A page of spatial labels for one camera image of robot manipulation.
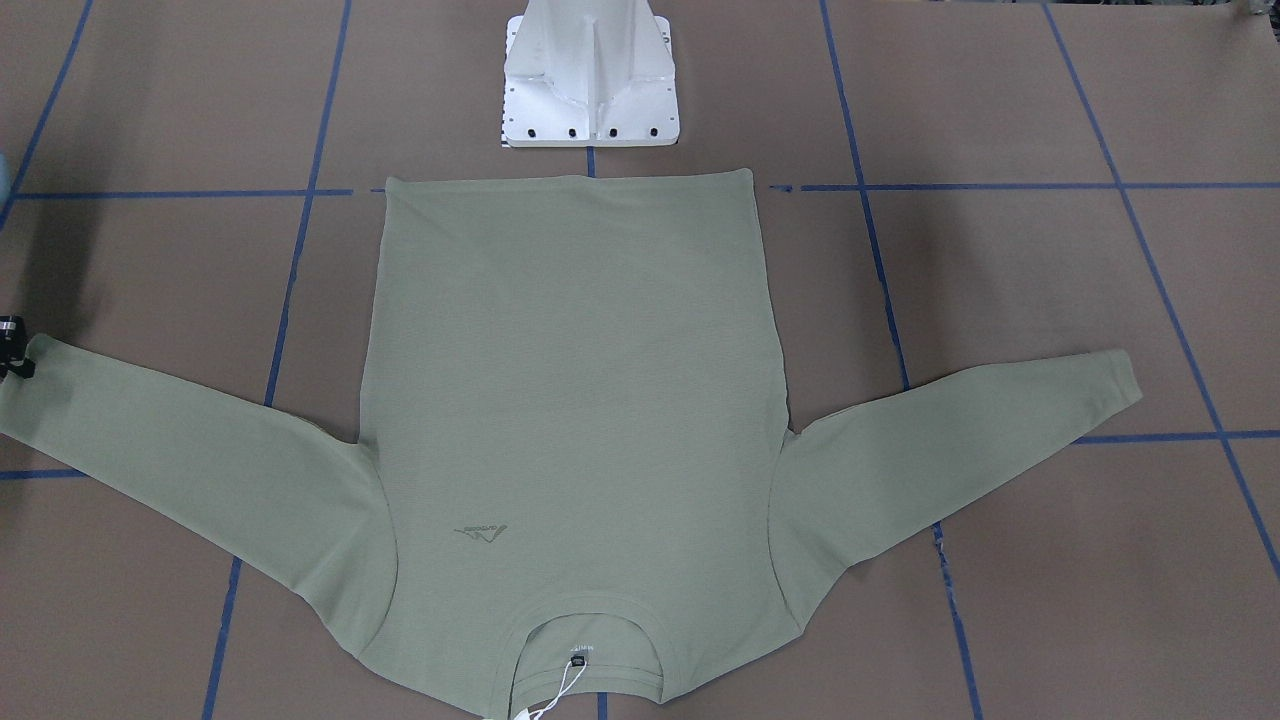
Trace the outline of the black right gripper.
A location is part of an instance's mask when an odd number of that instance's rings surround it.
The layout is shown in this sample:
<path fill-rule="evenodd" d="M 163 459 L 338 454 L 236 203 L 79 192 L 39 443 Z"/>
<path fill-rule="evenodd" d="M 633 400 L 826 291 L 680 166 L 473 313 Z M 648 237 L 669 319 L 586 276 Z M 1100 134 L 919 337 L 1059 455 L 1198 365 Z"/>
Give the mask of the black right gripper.
<path fill-rule="evenodd" d="M 23 379 L 35 375 L 36 363 L 27 356 L 29 336 L 22 316 L 1 316 L 1 370 L 4 380 L 10 374 Z"/>

